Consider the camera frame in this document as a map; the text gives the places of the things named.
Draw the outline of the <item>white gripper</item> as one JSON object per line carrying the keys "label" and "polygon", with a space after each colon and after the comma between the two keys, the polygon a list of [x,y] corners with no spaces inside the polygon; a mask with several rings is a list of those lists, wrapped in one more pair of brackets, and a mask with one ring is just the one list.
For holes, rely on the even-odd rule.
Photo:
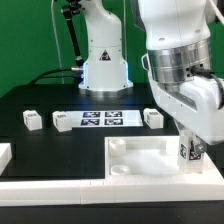
{"label": "white gripper", "polygon": [[193,147],[200,159],[207,151],[207,143],[224,142],[224,107],[219,108],[221,95],[214,79],[196,76],[182,83],[178,92],[169,92],[153,80],[148,56],[141,60],[157,105],[199,137],[193,140]]}

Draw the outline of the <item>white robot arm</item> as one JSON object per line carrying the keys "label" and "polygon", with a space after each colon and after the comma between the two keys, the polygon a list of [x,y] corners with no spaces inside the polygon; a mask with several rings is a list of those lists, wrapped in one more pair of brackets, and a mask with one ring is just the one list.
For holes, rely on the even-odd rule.
{"label": "white robot arm", "polygon": [[[81,1],[88,59],[79,88],[115,94],[132,86],[122,57],[121,22],[102,0]],[[146,32],[142,65],[157,105],[175,119],[181,145],[203,153],[224,142],[224,82],[211,71],[208,24],[220,14],[213,0],[131,0]]]}

